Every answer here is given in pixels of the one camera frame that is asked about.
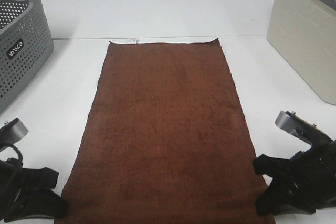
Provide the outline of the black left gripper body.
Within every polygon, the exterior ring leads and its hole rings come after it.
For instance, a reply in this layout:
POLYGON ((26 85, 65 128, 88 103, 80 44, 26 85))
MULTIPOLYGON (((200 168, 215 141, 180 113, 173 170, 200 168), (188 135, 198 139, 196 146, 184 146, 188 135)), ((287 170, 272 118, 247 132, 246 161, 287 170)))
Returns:
POLYGON ((1 161, 1 220, 4 221, 5 213, 16 198, 27 191, 34 191, 34 186, 22 183, 22 162, 10 158, 1 161))

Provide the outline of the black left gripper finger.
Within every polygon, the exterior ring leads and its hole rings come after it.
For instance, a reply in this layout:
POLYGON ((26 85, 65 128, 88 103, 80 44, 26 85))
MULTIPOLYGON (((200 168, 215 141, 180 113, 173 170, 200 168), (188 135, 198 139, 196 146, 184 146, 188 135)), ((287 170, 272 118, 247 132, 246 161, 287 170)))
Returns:
POLYGON ((51 190, 27 191, 12 203, 5 213, 4 221, 62 218, 67 210, 68 203, 51 190))
POLYGON ((22 171, 22 183, 29 186, 55 188, 59 172, 44 167, 41 169, 24 168, 22 171))

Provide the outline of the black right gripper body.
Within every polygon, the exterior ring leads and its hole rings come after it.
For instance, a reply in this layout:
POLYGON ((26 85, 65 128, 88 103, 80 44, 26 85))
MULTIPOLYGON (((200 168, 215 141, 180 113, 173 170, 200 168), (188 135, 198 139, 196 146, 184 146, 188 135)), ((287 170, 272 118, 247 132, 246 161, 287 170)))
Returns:
POLYGON ((293 182, 289 213, 313 214, 335 207, 335 142, 299 151, 286 166, 293 182))

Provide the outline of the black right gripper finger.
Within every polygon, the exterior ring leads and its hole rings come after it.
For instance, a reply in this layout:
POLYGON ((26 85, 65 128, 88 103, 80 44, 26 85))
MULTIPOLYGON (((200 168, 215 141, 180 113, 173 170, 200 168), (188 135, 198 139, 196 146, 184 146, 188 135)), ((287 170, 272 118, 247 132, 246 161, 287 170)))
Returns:
POLYGON ((253 160, 255 174, 268 176, 288 176, 298 171, 290 159, 270 157, 265 154, 253 160))
POLYGON ((315 207, 293 183, 273 179, 255 202, 259 216, 315 213, 315 207))

